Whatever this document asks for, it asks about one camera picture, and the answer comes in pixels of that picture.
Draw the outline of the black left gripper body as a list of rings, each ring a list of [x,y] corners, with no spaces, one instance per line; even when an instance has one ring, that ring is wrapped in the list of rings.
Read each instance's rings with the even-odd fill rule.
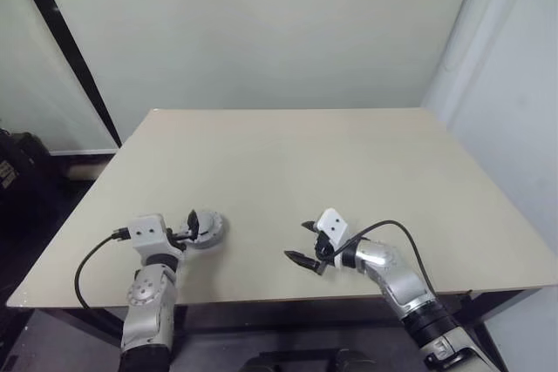
[[[187,233],[175,233],[171,227],[166,228],[166,236],[169,243],[184,252],[187,249],[186,240],[188,239]]]

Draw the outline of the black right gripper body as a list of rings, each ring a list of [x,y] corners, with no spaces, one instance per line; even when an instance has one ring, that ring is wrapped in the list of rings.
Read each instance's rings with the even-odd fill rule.
[[[343,256],[341,247],[345,243],[345,239],[334,240],[323,231],[317,233],[314,246],[316,255],[316,269],[318,275],[323,275],[327,267],[342,269]]]

